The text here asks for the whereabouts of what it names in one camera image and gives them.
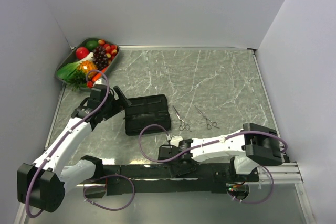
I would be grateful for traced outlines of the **black zipper tool case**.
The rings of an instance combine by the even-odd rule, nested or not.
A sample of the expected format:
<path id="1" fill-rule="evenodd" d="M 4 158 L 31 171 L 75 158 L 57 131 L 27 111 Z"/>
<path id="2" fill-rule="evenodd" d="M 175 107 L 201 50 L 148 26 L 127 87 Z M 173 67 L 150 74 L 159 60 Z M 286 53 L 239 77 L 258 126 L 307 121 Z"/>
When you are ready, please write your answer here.
<path id="1" fill-rule="evenodd" d="M 138 136 L 144 127 L 151 124 L 171 130 L 169 106 L 164 94 L 129 98 L 129 101 L 131 105 L 124 110 L 127 136 Z"/>

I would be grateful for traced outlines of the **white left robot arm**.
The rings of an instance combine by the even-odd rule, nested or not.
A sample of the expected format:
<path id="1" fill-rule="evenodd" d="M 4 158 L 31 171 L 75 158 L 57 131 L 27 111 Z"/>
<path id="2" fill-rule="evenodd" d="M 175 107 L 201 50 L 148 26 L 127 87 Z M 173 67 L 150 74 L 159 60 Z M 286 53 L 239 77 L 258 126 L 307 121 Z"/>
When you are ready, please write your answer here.
<path id="1" fill-rule="evenodd" d="M 89 180 L 98 183 L 103 179 L 102 160 L 84 156 L 68 170 L 64 167 L 79 144 L 91 134 L 99 123 L 131 106 L 118 86 L 98 84 L 89 97 L 82 100 L 71 114 L 65 129 L 52 145 L 32 164 L 23 163 L 17 171 L 17 197 L 25 204 L 29 217 L 31 207 L 40 212 L 54 212 L 65 194 L 78 184 Z"/>

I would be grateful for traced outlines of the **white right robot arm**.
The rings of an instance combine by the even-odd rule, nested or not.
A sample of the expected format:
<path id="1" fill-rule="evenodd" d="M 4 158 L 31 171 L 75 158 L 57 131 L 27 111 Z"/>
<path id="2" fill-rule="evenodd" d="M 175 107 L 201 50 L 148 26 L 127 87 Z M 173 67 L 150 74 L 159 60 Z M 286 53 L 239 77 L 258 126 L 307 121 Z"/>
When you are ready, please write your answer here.
<path id="1" fill-rule="evenodd" d="M 277 131 L 254 123 L 230 135 L 183 139 L 175 136 L 159 148 L 158 160 L 168 164 L 201 163 L 208 159 L 230 157 L 229 175 L 243 180 L 258 166 L 283 164 Z"/>

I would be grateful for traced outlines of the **orange carrot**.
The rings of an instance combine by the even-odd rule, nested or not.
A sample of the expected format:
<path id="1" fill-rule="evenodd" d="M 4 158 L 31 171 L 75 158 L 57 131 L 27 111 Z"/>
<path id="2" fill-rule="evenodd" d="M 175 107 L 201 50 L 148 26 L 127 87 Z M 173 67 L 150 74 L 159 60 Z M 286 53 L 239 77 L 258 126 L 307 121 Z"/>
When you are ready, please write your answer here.
<path id="1" fill-rule="evenodd" d="M 107 70 L 108 67 L 105 67 L 104 69 L 101 70 L 102 73 L 105 73 L 105 71 Z M 97 82 L 100 78 L 101 78 L 102 74 L 101 73 L 98 73 L 96 74 L 92 79 L 91 79 L 91 82 L 92 83 L 95 83 Z"/>

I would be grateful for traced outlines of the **orange pineapple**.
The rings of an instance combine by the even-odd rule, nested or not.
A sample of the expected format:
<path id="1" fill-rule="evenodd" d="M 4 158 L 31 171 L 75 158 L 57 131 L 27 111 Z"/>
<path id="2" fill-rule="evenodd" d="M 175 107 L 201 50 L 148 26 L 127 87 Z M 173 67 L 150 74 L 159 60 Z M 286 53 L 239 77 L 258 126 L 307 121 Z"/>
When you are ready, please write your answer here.
<path id="1" fill-rule="evenodd" d="M 79 65 L 66 82 L 72 86 L 73 90 L 84 88 L 87 86 L 86 78 L 91 80 L 96 75 L 96 72 L 93 70 L 97 70 L 96 65 L 93 62 L 85 61 Z"/>

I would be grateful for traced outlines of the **dark purple grapes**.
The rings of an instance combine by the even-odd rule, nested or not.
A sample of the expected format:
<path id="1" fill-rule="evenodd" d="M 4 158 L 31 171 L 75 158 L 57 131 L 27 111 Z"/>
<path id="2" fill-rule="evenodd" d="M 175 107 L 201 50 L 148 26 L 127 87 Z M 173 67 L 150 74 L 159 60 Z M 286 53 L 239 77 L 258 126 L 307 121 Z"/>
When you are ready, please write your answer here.
<path id="1" fill-rule="evenodd" d="M 103 46 L 96 47 L 92 52 L 93 63 L 96 65 L 98 70 L 103 70 L 111 63 L 112 55 L 107 52 Z"/>

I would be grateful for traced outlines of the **silver scissors left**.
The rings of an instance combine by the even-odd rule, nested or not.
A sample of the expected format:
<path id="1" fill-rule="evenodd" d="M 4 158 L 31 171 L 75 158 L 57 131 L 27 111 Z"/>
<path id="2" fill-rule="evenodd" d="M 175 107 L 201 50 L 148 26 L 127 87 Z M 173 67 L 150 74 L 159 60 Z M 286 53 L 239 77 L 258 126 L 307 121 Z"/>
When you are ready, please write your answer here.
<path id="1" fill-rule="evenodd" d="M 180 131 L 187 130 L 187 131 L 191 132 L 191 128 L 190 128 L 190 126 L 189 126 L 187 123 L 185 123 L 185 121 L 182 119 L 181 115 L 179 114 L 179 112 L 178 112 L 178 110 L 176 109 L 175 106 L 173 106 L 173 109 L 174 109 L 174 111 L 175 111 L 175 114 L 176 114 L 177 118 L 178 118 L 179 121 L 180 121 L 180 125 L 179 125 L 179 127 L 178 127 L 179 130 L 180 130 Z"/>

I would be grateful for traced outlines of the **silver scissors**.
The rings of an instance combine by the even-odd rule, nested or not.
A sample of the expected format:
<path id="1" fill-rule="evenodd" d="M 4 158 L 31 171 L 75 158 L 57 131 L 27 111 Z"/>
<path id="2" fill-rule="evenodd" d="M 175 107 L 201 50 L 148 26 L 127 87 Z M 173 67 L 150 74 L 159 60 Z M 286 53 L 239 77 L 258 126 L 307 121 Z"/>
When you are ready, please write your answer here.
<path id="1" fill-rule="evenodd" d="M 206 128 L 208 130 L 211 130 L 212 128 L 216 128 L 218 129 L 218 125 L 215 121 L 212 121 L 210 118 L 208 118 L 196 105 L 195 106 L 195 109 L 198 111 L 198 113 L 203 117 L 203 119 L 205 120 L 206 122 Z"/>
<path id="2" fill-rule="evenodd" d="M 176 114 L 177 118 L 178 118 L 179 121 L 180 121 L 180 125 L 179 125 L 179 127 L 178 127 L 179 130 L 180 130 L 180 131 L 187 130 L 187 131 L 191 132 L 191 128 L 190 128 L 190 126 L 189 126 L 187 123 L 185 123 L 185 121 L 182 119 L 181 115 L 179 114 L 179 112 L 178 112 L 178 110 L 176 109 L 175 106 L 173 106 L 173 109 L 174 109 L 174 111 L 175 111 L 175 114 Z"/>

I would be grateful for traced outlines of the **red apple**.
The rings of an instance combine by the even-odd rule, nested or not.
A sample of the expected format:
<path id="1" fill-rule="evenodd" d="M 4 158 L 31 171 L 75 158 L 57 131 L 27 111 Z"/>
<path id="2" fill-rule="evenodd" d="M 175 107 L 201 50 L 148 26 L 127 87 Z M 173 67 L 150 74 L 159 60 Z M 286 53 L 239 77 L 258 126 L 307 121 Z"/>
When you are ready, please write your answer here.
<path id="1" fill-rule="evenodd" d="M 86 47 L 78 47 L 75 51 L 75 56 L 78 60 L 84 59 L 89 55 L 90 51 Z"/>

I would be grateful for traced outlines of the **grey fruit tray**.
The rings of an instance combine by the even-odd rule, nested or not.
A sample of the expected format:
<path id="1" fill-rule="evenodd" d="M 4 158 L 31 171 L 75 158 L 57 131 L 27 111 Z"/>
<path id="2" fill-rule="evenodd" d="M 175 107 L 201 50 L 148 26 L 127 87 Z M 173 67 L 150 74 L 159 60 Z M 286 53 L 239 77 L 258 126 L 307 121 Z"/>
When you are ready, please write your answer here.
<path id="1" fill-rule="evenodd" d="M 117 44 L 99 38 L 87 38 L 57 67 L 56 79 L 74 90 L 89 91 L 98 83 L 101 71 L 111 72 L 117 63 L 120 47 Z"/>

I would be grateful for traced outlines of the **red yellow cherries bunch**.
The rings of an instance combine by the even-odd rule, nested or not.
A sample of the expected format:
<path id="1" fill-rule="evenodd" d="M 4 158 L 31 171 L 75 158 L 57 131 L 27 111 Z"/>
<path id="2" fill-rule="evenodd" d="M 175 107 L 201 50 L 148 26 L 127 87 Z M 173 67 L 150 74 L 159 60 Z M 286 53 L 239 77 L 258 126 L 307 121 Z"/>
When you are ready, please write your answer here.
<path id="1" fill-rule="evenodd" d="M 115 57 L 119 51 L 116 44 L 108 43 L 102 39 L 98 40 L 98 45 L 102 47 L 106 51 L 106 53 L 109 53 L 112 57 Z"/>

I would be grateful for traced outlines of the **silver scissors right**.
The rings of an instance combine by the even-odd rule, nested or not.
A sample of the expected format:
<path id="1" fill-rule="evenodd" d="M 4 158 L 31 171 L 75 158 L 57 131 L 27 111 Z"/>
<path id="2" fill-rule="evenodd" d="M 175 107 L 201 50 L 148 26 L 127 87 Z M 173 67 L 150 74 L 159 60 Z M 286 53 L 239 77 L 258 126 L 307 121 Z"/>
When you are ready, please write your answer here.
<path id="1" fill-rule="evenodd" d="M 215 121 L 212 121 L 210 118 L 208 118 L 196 105 L 195 106 L 195 109 L 198 111 L 198 113 L 203 117 L 203 119 L 205 120 L 206 122 L 206 128 L 208 130 L 211 130 L 212 128 L 216 128 L 218 129 L 218 125 Z"/>

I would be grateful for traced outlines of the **green lime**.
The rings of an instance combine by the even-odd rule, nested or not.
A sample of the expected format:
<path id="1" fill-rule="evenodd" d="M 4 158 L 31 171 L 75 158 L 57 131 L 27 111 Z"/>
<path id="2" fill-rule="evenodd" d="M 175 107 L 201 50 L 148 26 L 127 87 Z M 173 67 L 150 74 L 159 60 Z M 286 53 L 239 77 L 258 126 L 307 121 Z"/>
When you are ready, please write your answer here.
<path id="1" fill-rule="evenodd" d="M 99 46 L 98 42 L 96 40 L 90 40 L 88 42 L 86 42 L 85 47 L 89 50 L 89 51 L 93 51 L 95 48 L 97 48 Z"/>

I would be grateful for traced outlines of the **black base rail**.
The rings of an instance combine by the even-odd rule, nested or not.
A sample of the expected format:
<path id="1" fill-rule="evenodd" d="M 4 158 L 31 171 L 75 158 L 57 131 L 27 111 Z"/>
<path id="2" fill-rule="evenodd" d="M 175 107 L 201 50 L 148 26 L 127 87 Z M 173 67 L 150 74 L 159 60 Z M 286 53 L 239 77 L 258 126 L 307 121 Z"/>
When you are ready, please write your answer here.
<path id="1" fill-rule="evenodd" d="M 257 169 L 249 175 L 237 175 L 230 163 L 198 163 L 196 171 L 173 178 L 167 164 L 150 165 L 103 165 L 98 175 L 81 179 L 81 184 L 106 185 L 107 195 L 132 193 L 129 182 L 120 177 L 109 177 L 113 174 L 125 176 L 133 182 L 136 193 L 179 193 L 209 191 L 225 194 L 229 184 L 258 182 Z"/>

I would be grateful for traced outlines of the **aluminium frame rail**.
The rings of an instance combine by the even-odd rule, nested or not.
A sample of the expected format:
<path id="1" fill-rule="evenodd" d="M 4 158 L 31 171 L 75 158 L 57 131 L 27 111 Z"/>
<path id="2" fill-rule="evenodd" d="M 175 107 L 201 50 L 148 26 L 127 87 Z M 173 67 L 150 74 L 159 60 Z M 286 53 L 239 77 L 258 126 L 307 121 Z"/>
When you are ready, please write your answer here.
<path id="1" fill-rule="evenodd" d="M 274 184 L 302 184 L 303 179 L 299 166 L 294 163 L 283 163 L 280 166 L 259 167 L 259 182 L 261 184 L 271 184 L 271 177 Z"/>

